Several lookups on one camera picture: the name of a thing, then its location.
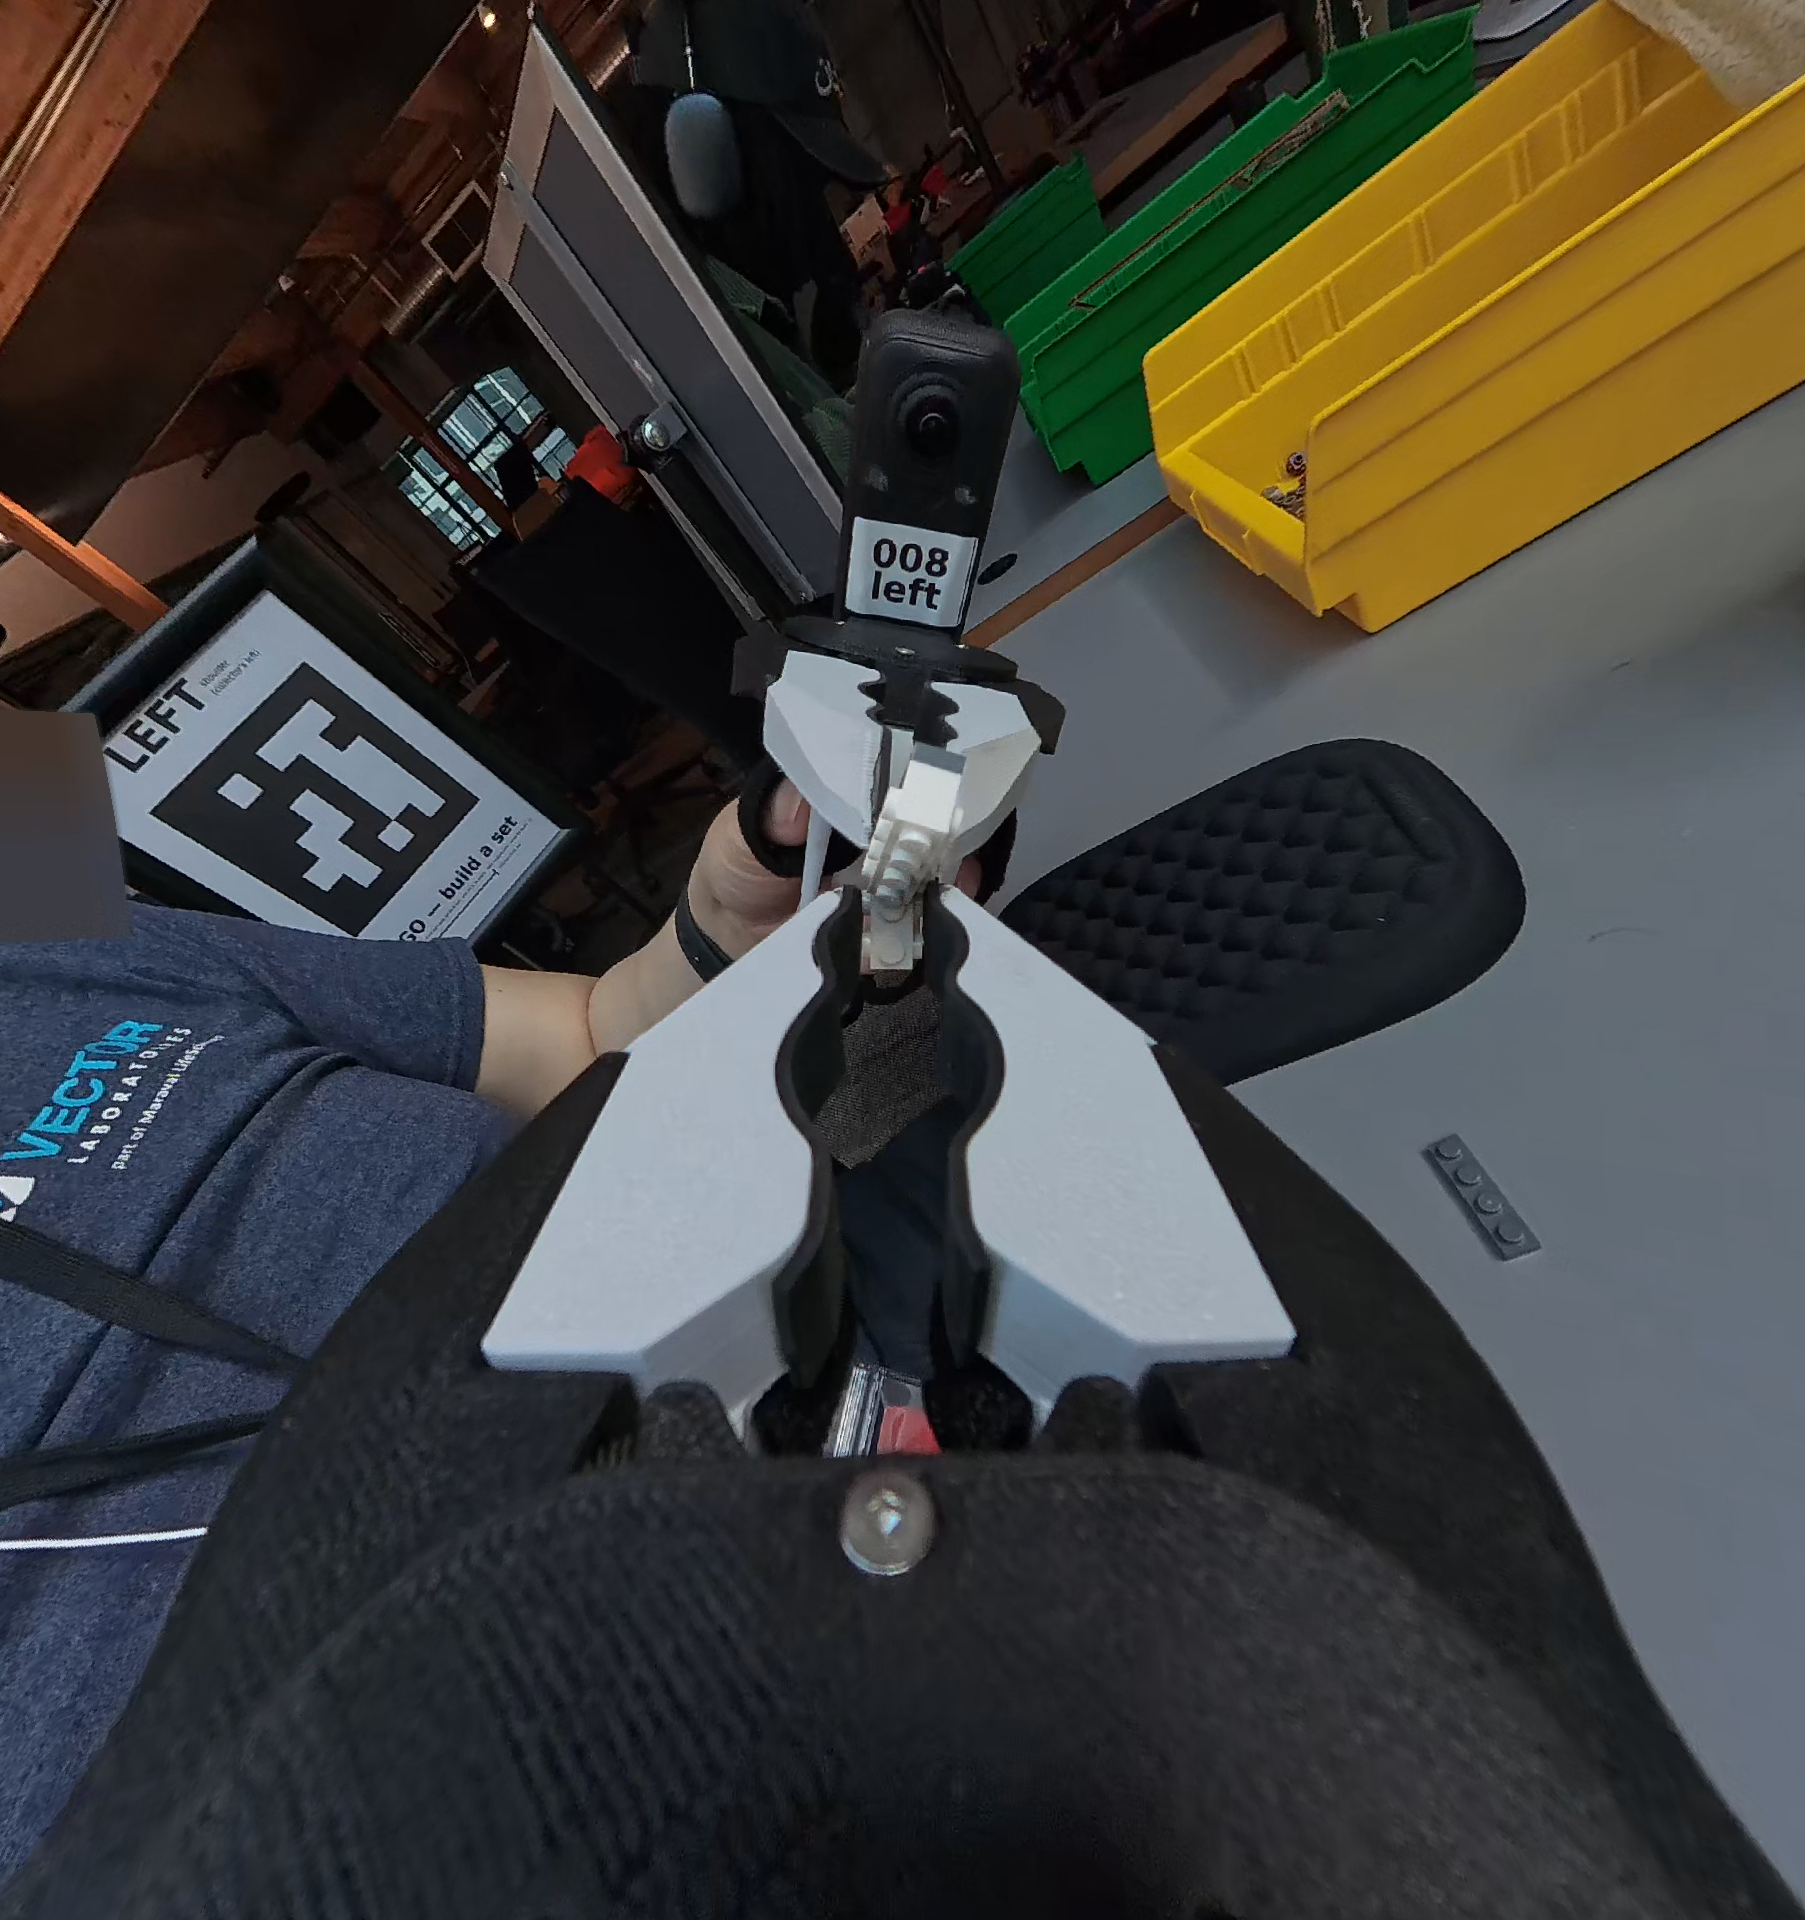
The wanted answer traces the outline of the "yellow plastic bin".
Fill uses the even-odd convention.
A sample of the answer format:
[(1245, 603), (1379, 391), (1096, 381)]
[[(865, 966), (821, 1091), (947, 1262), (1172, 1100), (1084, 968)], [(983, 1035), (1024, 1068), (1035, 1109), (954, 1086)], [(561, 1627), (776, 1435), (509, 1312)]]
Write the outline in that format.
[(1169, 500), (1375, 635), (1805, 382), (1805, 78), (1734, 108), (1592, 5), (1144, 376)]

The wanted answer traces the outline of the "small green plastic bin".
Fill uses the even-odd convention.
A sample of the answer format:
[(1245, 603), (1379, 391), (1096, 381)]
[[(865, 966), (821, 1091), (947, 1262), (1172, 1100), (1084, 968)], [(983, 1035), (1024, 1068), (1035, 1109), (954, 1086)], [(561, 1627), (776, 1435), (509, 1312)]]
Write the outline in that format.
[(1050, 166), (958, 248), (947, 271), (982, 316), (1004, 329), (1035, 293), (1089, 253), (1105, 223), (1084, 152)]

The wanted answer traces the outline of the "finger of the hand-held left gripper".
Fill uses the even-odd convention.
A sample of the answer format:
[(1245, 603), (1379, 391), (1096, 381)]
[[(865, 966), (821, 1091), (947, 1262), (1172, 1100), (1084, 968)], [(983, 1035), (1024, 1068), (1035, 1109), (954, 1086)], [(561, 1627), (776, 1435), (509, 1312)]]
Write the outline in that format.
[(994, 843), (1013, 837), (1010, 818), (1039, 755), (1033, 720), (1013, 693), (925, 693), (916, 749), (963, 755), (963, 827), (956, 847), (963, 863), (987, 871), (1004, 858)]
[(854, 858), (865, 858), (907, 770), (907, 737), (875, 718), (883, 695), (877, 661), (830, 653), (784, 653), (765, 693), (766, 755)]

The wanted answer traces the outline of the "grey lego plate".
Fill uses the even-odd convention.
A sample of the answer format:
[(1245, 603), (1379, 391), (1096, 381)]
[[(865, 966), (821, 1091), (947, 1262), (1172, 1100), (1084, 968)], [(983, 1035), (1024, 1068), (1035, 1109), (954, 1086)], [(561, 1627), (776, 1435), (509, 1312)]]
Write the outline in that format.
[(1521, 1260), (1541, 1250), (1538, 1236), (1460, 1135), (1430, 1143), (1423, 1156), (1494, 1260)]

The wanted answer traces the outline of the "black white marker sign board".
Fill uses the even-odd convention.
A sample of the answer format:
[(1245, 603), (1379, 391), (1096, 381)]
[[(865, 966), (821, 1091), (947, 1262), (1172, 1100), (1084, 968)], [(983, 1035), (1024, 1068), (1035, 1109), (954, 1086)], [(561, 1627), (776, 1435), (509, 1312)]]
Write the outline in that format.
[(66, 703), (96, 721), (124, 875), (176, 909), (472, 944), (587, 823), (307, 540), (263, 530)]

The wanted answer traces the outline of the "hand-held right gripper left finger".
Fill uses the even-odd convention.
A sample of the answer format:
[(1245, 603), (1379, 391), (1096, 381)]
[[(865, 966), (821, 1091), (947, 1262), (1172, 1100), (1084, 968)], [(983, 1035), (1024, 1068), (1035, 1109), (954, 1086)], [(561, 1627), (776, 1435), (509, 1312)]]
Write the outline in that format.
[(778, 1380), (828, 1372), (846, 1254), (815, 1116), (861, 934), (854, 890), (818, 896), (609, 1068), (482, 1333), (492, 1368), (695, 1382), (734, 1427)]

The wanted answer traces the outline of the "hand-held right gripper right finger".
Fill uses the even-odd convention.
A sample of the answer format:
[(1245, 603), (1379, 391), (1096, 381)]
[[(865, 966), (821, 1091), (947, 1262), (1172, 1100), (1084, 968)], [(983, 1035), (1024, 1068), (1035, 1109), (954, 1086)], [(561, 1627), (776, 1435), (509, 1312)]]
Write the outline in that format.
[(1295, 1330), (1154, 1042), (956, 890), (925, 908), (947, 1146), (940, 1330), (1050, 1413), (1078, 1380), (1289, 1356)]

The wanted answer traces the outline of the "black textured wrist rest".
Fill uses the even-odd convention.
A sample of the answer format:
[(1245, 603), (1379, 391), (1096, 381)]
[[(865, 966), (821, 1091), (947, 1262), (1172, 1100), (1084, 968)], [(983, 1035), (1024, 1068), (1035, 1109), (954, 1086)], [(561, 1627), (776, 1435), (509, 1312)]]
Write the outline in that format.
[(1339, 739), (1065, 861), (1003, 922), (1226, 1089), (1439, 1006), (1524, 913), (1467, 792), (1407, 746)]

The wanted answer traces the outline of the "large green plastic bin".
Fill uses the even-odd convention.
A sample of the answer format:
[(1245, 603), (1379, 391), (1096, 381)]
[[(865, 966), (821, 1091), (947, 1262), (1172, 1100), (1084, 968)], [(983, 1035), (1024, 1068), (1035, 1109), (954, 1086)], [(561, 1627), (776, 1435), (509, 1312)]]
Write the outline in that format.
[(1474, 11), (1339, 48), (1004, 321), (1058, 472), (1093, 484), (1152, 449), (1144, 360), (1471, 94)]

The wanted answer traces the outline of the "white lego assembly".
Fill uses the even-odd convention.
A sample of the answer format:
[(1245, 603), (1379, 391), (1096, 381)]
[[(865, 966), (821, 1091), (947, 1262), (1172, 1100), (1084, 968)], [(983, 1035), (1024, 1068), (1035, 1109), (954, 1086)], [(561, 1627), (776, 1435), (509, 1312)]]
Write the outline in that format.
[(902, 989), (922, 954), (928, 899), (960, 874), (963, 755), (918, 746), (889, 784), (863, 852), (863, 974)]

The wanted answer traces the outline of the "person's left hand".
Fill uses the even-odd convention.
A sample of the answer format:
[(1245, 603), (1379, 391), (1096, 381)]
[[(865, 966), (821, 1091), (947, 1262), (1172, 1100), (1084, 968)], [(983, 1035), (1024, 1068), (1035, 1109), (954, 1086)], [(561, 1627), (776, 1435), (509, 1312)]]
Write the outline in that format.
[(815, 835), (809, 800), (773, 766), (770, 782), (725, 804), (709, 823), (688, 888), (695, 918), (739, 961), (786, 923), (818, 880), (812, 850), (841, 861), (828, 830)]

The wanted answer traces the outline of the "person's left forearm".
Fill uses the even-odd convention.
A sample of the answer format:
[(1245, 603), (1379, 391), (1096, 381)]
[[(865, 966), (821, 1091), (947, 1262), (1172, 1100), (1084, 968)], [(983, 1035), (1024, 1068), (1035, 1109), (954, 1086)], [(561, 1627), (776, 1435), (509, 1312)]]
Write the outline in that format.
[(599, 1059), (624, 1052), (705, 983), (673, 930), (600, 978), (482, 966), (475, 1092), (529, 1121)]

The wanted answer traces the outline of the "grey framed panel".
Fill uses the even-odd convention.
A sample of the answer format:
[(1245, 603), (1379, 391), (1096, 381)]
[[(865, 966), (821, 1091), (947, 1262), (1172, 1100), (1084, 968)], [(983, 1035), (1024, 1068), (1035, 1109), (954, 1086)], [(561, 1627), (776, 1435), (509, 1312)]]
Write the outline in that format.
[(833, 592), (846, 399), (788, 305), (699, 249), (536, 5), (482, 264), (742, 612)]

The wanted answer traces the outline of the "person's blue shirt torso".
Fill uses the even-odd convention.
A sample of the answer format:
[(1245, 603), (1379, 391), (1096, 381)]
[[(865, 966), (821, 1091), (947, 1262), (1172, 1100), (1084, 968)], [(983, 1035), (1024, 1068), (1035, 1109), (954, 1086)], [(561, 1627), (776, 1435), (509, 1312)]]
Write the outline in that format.
[[(309, 1356), (509, 1141), (459, 940), (135, 905), (0, 944), (0, 1227)], [(187, 1541), (0, 1553), (0, 1885), (135, 1692)]]

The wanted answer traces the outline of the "beige cloth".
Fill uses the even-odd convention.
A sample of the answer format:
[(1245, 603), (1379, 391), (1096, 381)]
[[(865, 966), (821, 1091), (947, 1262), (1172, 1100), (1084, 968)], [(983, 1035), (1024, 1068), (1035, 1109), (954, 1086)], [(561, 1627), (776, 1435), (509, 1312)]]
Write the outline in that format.
[(1734, 108), (1756, 108), (1805, 78), (1805, 2), (1619, 2), (1682, 49)]

